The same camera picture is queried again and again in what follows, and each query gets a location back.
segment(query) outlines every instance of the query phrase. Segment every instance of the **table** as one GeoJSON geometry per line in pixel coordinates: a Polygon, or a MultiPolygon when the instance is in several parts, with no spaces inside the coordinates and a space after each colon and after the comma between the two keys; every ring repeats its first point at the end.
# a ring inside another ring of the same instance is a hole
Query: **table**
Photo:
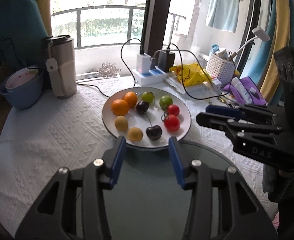
{"type": "MultiPolygon", "coordinates": [[[[226,170],[234,164],[219,152],[201,144],[182,140],[190,159],[210,168],[226,170]]],[[[117,185],[104,192],[113,240],[181,240],[191,191],[177,184],[167,150],[139,152],[128,149],[117,185]]],[[[212,236],[218,235],[218,190],[213,190],[212,236]]],[[[81,195],[77,202],[77,235],[81,230],[81,195]]]]}
{"type": "MultiPolygon", "coordinates": [[[[92,83],[108,95],[133,85],[131,77],[92,83]]],[[[275,215],[277,205],[262,190],[263,165],[234,153],[223,132],[194,121],[208,103],[189,99],[165,83],[153,87],[172,93],[188,106],[193,122],[185,139],[208,146],[235,163],[270,217],[275,215]]],[[[47,90],[31,108],[11,110],[0,136],[0,222],[12,235],[59,167],[84,167],[113,146],[114,138],[101,120],[105,102],[96,88],[78,86],[78,92],[66,100],[47,90]]]]}

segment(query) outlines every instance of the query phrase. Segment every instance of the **purple cloth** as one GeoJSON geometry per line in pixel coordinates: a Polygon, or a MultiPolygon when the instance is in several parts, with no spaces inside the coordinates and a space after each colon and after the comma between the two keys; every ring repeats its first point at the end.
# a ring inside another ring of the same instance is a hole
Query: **purple cloth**
{"type": "MultiPolygon", "coordinates": [[[[250,96],[253,100],[253,104],[260,105],[260,106],[267,104],[265,99],[263,98],[262,94],[259,92],[259,89],[256,87],[255,83],[251,80],[250,77],[242,78],[242,79],[240,79],[240,82],[243,84],[243,86],[247,89],[248,93],[250,94],[250,96]],[[253,94],[252,92],[250,92],[249,91],[250,88],[254,88],[256,90],[256,93],[253,94]]],[[[229,91],[229,84],[226,85],[223,90],[228,92],[229,91]]],[[[230,91],[234,95],[234,97],[238,103],[240,103],[241,105],[246,104],[246,102],[241,97],[240,93],[236,90],[236,88],[233,85],[231,85],[230,91]]]]}

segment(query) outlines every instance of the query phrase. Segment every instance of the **white bowl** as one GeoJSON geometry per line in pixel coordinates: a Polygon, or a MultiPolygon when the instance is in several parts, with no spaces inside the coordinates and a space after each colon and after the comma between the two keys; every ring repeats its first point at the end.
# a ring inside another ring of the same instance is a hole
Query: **white bowl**
{"type": "Polygon", "coordinates": [[[11,90],[16,87],[22,86],[23,84],[28,83],[38,74],[38,71],[39,71],[38,69],[28,69],[28,68],[23,68],[16,71],[10,76],[10,78],[8,78],[5,84],[6,89],[11,90]]]}
{"type": "Polygon", "coordinates": [[[114,137],[118,137],[120,135],[124,135],[126,137],[127,145],[132,148],[137,149],[145,149],[149,151],[161,150],[163,148],[168,147],[168,141],[171,136],[176,136],[177,140],[181,140],[185,137],[191,127],[191,115],[187,108],[187,106],[177,97],[173,96],[172,94],[159,90],[156,88],[150,87],[137,87],[137,88],[129,88],[122,90],[112,97],[110,97],[107,102],[105,103],[102,109],[102,120],[106,127],[106,129],[111,133],[114,137]],[[129,128],[131,127],[138,127],[143,131],[143,139],[138,142],[132,142],[127,139],[127,132],[119,132],[116,127],[114,126],[114,120],[116,119],[116,115],[111,110],[111,104],[116,99],[122,99],[122,97],[129,91],[133,91],[138,95],[138,101],[141,101],[141,95],[146,92],[150,91],[155,96],[155,104],[149,107],[147,111],[147,115],[151,120],[153,126],[159,125],[162,129],[162,137],[157,141],[152,141],[146,135],[146,128],[150,127],[150,123],[148,118],[145,115],[139,115],[136,113],[136,109],[132,108],[129,110],[128,114],[125,115],[126,119],[129,123],[129,128]],[[173,104],[177,105],[180,109],[180,114],[177,116],[180,121],[180,129],[176,132],[168,132],[165,128],[161,117],[164,114],[164,111],[159,106],[159,100],[162,96],[171,96],[173,99],[173,104]]]}

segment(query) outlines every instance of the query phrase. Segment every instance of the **orange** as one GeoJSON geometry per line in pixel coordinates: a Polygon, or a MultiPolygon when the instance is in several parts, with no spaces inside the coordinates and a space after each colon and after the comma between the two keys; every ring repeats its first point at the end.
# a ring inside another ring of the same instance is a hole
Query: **orange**
{"type": "Polygon", "coordinates": [[[130,108],[133,108],[138,101],[138,97],[137,97],[136,93],[134,93],[132,91],[125,94],[122,99],[128,103],[130,108]]]}
{"type": "Polygon", "coordinates": [[[129,111],[129,106],[125,100],[116,99],[111,104],[111,110],[115,115],[125,115],[129,111]]]}

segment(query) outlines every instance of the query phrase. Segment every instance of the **towel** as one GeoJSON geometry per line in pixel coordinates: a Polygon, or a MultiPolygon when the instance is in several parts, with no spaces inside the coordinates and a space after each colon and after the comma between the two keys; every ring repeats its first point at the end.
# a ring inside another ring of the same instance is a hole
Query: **towel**
{"type": "Polygon", "coordinates": [[[240,0],[210,0],[206,26],[236,32],[240,0]]]}

